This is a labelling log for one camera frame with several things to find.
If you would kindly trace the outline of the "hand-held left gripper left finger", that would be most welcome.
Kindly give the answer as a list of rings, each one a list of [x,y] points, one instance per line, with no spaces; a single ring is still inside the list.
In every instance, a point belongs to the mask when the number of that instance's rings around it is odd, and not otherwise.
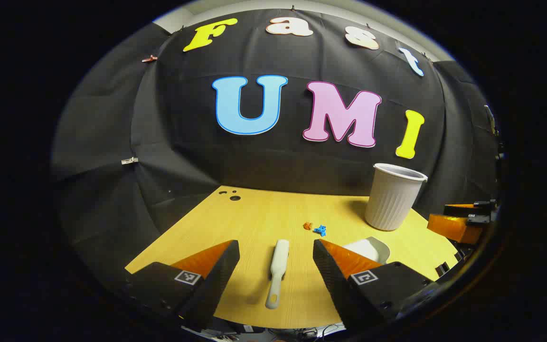
[[[229,240],[171,265],[152,262],[128,275],[124,290],[161,324],[199,331],[210,325],[239,259],[238,241]]]

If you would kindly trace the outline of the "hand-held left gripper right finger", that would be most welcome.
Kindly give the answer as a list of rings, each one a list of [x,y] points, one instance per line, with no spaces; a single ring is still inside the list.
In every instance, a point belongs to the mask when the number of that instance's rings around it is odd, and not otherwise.
[[[313,243],[315,262],[347,330],[386,325],[412,313],[440,286],[401,262],[380,264],[323,239]]]

